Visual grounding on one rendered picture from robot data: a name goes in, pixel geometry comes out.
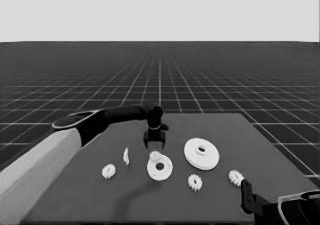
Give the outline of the large thick white disc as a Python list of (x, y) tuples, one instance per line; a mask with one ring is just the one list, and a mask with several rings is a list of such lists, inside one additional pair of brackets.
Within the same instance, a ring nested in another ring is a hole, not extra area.
[(202, 138), (189, 139), (184, 145), (184, 156), (192, 166), (204, 171), (214, 169), (220, 159), (216, 146)]

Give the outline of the white round carrier with pins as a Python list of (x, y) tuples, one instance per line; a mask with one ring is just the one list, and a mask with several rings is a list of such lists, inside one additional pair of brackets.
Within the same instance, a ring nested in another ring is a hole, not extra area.
[(162, 154), (161, 158), (156, 162), (152, 162), (150, 159), (147, 162), (148, 175), (155, 181), (164, 181), (168, 179), (171, 176), (172, 171), (172, 161), (166, 155)]

